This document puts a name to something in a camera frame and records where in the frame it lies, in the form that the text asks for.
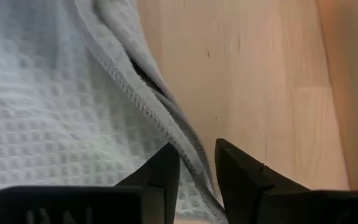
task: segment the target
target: light wood panel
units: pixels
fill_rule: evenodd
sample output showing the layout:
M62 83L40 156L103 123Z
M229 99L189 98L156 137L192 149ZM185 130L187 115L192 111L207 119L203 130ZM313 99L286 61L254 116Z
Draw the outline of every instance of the light wood panel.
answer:
M358 1L317 0L352 189L358 189Z
M139 11L213 167L224 137L308 187L348 188L313 0L149 0Z

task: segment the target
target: fabric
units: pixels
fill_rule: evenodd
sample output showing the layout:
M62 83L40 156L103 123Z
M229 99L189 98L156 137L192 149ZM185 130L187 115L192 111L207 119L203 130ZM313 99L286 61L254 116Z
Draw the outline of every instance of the fabric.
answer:
M184 164L177 214L225 222L203 150L183 131L190 126L183 119L178 125L171 115L178 109L170 113L136 74L93 5L0 0L0 189L112 186L170 141ZM127 6L135 4L115 5L132 18L136 12ZM142 35L137 37L133 57L167 92Z

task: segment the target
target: black plastic part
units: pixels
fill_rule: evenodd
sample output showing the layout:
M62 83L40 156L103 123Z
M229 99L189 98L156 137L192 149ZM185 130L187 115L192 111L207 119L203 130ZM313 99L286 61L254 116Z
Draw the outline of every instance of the black plastic part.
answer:
M310 191L224 139L215 163L229 224L358 223L357 191Z
M2 189L0 224L171 224L179 171L179 155L167 144L115 187Z

